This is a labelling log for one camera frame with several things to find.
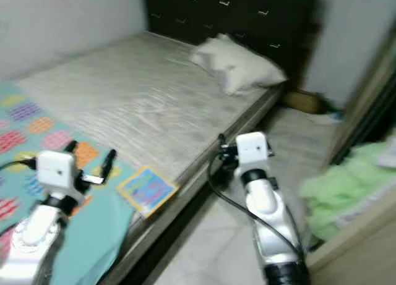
headboard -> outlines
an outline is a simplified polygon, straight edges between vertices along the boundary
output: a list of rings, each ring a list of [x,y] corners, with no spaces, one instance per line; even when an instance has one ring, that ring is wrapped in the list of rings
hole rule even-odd
[[[229,33],[287,73],[315,0],[146,0],[149,30],[192,44]]]

floor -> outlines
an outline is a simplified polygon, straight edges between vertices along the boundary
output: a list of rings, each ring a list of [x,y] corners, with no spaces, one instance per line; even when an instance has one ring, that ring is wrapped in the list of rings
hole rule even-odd
[[[270,159],[300,230],[304,229],[304,204],[298,189],[305,178],[317,174],[324,164],[334,125],[311,122],[305,113],[280,109],[267,132],[275,151]],[[234,181],[226,194],[241,202],[243,193]],[[181,232],[145,285],[258,285],[265,284],[252,244],[250,221],[244,214],[211,196]]]

white pillow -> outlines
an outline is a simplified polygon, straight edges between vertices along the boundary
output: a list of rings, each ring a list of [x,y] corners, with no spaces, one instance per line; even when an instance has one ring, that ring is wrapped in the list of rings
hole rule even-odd
[[[255,84],[268,87],[286,80],[284,72],[274,63],[235,43],[227,35],[208,38],[193,50],[190,60],[216,77],[229,95],[244,93]]]

colorful mat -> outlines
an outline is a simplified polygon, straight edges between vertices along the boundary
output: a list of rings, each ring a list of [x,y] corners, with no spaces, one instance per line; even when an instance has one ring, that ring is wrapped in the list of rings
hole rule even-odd
[[[98,174],[108,148],[51,117],[16,86],[0,85],[0,164],[45,149],[61,150],[73,139],[80,142],[75,151],[78,167]],[[117,159],[107,184],[92,187],[85,205],[70,220],[55,260],[52,284],[95,284],[114,262],[135,212],[116,187],[134,172]],[[35,172],[19,165],[1,171],[0,231],[27,216],[34,202],[42,198]],[[1,252],[7,253],[6,245]]]

green fabric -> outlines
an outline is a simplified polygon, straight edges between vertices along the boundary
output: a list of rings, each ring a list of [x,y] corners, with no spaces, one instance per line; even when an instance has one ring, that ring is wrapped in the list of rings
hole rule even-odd
[[[344,214],[395,177],[396,170],[376,166],[386,143],[372,143],[352,150],[340,166],[304,182],[300,196],[310,209],[308,225],[318,238],[328,240],[338,231],[334,219]]]

